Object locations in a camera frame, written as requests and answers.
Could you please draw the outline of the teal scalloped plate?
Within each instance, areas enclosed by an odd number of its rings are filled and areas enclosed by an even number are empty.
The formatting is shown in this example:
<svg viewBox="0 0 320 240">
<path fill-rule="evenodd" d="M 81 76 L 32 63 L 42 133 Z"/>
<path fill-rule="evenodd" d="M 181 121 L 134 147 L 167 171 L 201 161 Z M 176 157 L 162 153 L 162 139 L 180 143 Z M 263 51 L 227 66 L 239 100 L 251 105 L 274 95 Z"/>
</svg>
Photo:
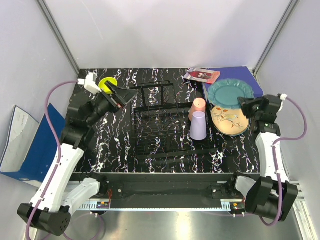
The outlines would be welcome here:
<svg viewBox="0 0 320 240">
<path fill-rule="evenodd" d="M 207 90 L 208 102 L 225 109 L 240 109 L 241 104 L 238 98 L 254 98 L 252 87 L 239 79 L 227 78 L 218 80 Z"/>
</svg>

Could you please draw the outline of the cream bird pattern plate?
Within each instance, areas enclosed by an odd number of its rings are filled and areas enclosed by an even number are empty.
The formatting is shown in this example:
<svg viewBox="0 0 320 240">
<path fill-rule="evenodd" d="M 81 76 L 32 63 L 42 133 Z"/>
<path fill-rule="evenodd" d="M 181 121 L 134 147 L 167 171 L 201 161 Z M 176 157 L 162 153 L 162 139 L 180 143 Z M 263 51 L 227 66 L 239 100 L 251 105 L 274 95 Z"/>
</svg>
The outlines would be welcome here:
<svg viewBox="0 0 320 240">
<path fill-rule="evenodd" d="M 238 136 L 249 127 L 249 119 L 238 109 L 215 106 L 210 112 L 216 129 L 227 136 Z"/>
</svg>

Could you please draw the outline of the pink plastic cup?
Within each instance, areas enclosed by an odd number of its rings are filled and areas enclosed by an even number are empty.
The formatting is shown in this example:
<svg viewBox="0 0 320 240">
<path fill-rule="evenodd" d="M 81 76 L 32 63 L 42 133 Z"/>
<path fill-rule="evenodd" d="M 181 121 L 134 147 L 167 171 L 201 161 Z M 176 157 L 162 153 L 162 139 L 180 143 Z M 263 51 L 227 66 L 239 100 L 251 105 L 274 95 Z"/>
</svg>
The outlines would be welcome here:
<svg viewBox="0 0 320 240">
<path fill-rule="evenodd" d="M 205 111 L 206 111 L 206 101 L 203 98 L 198 97 L 192 103 L 192 106 L 191 106 L 189 114 L 188 114 L 188 118 L 190 121 L 192 121 L 194 112 L 203 112 L 204 113 Z"/>
</svg>

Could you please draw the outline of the lavender plastic cup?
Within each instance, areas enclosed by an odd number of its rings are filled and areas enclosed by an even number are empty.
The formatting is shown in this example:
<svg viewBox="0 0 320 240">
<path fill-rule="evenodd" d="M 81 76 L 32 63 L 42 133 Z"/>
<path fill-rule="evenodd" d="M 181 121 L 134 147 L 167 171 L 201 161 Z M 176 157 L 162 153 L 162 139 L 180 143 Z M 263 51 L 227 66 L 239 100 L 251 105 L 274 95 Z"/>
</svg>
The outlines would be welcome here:
<svg viewBox="0 0 320 240">
<path fill-rule="evenodd" d="M 189 135 L 196 141 L 202 141 L 207 137 L 206 114 L 204 112 L 193 112 Z"/>
</svg>

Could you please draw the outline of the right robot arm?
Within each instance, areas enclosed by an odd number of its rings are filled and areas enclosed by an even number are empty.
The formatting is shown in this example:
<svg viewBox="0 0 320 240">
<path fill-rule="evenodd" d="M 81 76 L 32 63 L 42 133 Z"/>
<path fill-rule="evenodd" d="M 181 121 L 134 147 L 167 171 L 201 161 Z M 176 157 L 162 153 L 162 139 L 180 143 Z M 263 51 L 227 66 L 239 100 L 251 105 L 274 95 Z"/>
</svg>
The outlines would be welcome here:
<svg viewBox="0 0 320 240">
<path fill-rule="evenodd" d="M 283 222 L 297 196 L 297 186 L 290 183 L 280 154 L 280 127 L 277 114 L 282 110 L 286 94 L 264 95 L 258 98 L 239 97 L 242 113 L 253 120 L 253 131 L 257 134 L 255 144 L 260 159 L 260 177 L 254 180 L 242 173 L 234 176 L 227 185 L 228 195 L 245 199 L 245 210 L 260 218 L 268 227 Z"/>
</svg>

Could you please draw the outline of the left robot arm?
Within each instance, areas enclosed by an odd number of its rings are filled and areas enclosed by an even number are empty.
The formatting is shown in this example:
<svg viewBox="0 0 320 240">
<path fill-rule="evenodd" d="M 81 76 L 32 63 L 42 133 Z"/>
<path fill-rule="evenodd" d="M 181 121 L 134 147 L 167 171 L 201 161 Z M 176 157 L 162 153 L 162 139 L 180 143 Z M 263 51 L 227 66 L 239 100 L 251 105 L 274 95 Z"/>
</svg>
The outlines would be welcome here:
<svg viewBox="0 0 320 240">
<path fill-rule="evenodd" d="M 25 237 L 30 239 L 30 228 L 61 236 L 68 228 L 73 214 L 91 197 L 103 198 L 108 193 L 105 176 L 92 173 L 74 190 L 64 196 L 73 171 L 88 149 L 95 131 L 94 125 L 107 113 L 117 113 L 138 94 L 137 90 L 117 87 L 111 82 L 105 86 L 111 94 L 97 85 L 91 100 L 84 92 L 78 92 L 67 108 L 66 124 L 58 137 L 49 113 L 45 117 L 57 144 L 57 151 L 38 191 L 30 203 L 20 204 L 17 214 L 26 223 Z"/>
</svg>

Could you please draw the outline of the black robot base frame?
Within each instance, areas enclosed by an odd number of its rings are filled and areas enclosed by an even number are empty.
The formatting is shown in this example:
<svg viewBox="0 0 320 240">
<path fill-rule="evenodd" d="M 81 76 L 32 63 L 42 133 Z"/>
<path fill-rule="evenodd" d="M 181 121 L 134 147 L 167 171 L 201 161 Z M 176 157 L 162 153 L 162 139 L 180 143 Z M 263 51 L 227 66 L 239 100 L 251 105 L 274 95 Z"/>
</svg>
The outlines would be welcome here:
<svg viewBox="0 0 320 240">
<path fill-rule="evenodd" d="M 217 209 L 221 200 L 243 200 L 233 183 L 237 173 L 98 173 L 102 192 L 92 200 L 111 198 L 111 209 Z"/>
</svg>

